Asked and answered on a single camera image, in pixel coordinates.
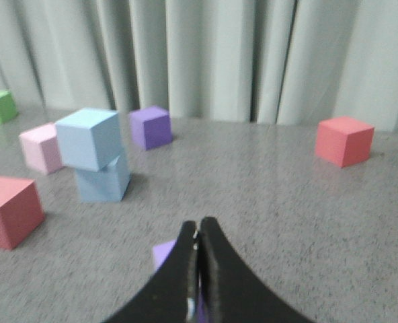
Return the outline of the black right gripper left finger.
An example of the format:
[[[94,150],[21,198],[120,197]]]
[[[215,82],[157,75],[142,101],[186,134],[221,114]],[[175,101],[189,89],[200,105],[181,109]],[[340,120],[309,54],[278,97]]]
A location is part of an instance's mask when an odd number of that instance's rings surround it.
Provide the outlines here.
[[[185,221],[171,252],[145,286],[106,322],[196,322],[198,230]]]

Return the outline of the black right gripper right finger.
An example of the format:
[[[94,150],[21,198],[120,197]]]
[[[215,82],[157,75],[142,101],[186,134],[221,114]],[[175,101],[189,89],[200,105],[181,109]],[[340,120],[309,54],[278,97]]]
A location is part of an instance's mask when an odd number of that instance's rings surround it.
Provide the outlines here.
[[[211,322],[310,322],[262,283],[214,217],[200,224],[199,265]]]

